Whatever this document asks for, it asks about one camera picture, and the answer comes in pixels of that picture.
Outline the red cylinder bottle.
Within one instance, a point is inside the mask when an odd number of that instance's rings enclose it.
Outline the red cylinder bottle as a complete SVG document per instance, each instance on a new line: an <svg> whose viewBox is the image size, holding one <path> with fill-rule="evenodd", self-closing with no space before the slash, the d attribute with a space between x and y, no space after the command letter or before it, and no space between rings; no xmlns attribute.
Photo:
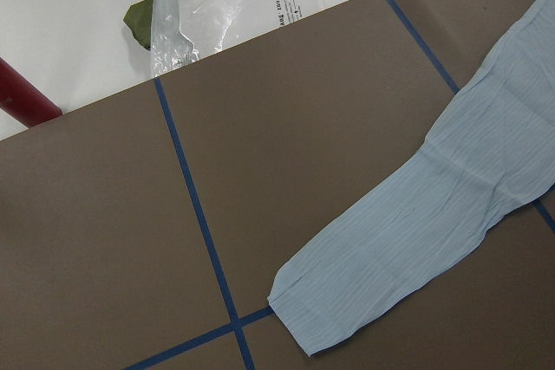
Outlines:
<svg viewBox="0 0 555 370"><path fill-rule="evenodd" d="M25 125L34 127L62 115L62 110L1 60L1 109Z"/></svg>

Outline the clear plastic bag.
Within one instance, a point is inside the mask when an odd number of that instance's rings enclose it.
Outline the clear plastic bag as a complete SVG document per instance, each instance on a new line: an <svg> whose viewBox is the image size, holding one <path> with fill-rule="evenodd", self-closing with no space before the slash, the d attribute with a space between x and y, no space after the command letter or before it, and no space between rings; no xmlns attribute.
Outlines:
<svg viewBox="0 0 555 370"><path fill-rule="evenodd" d="M182 68L323 8L323 0L153 0L151 73Z"/></svg>

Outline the green folded cloth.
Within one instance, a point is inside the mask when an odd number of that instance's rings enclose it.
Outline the green folded cloth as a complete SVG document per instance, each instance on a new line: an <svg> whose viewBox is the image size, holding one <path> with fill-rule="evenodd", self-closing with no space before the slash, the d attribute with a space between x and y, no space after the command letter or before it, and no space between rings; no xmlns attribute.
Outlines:
<svg viewBox="0 0 555 370"><path fill-rule="evenodd" d="M134 40L146 50L151 48L152 15L153 0L142 0L130 5L123 17Z"/></svg>

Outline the light blue striped shirt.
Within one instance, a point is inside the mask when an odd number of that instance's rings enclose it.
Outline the light blue striped shirt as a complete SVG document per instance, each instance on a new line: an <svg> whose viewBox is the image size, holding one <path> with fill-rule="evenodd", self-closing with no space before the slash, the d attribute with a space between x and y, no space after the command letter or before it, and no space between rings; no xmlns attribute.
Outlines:
<svg viewBox="0 0 555 370"><path fill-rule="evenodd" d="M553 183L554 0L536 0L417 152L280 268L268 302L305 354L333 347Z"/></svg>

